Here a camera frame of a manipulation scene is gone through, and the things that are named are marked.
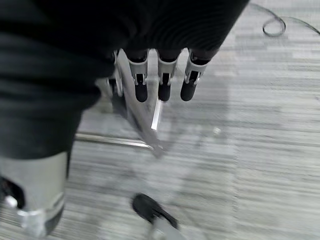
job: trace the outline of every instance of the metal bar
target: metal bar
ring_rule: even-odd
[[[155,102],[154,112],[153,112],[153,119],[151,124],[151,129],[157,131],[158,125],[160,121],[160,116],[162,112],[162,104],[163,102],[160,99],[157,99]]]
[[[75,140],[89,143],[114,144],[151,149],[151,146],[147,145],[144,141],[141,140],[98,135],[90,132],[77,132],[75,134]]]

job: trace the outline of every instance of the robotic hand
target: robotic hand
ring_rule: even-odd
[[[158,52],[158,97],[170,97],[189,49],[181,98],[189,101],[248,0],[3,0],[0,21],[0,175],[6,202],[34,237],[64,207],[69,158],[82,112],[100,96],[124,49],[138,101],[147,97],[148,49]]]

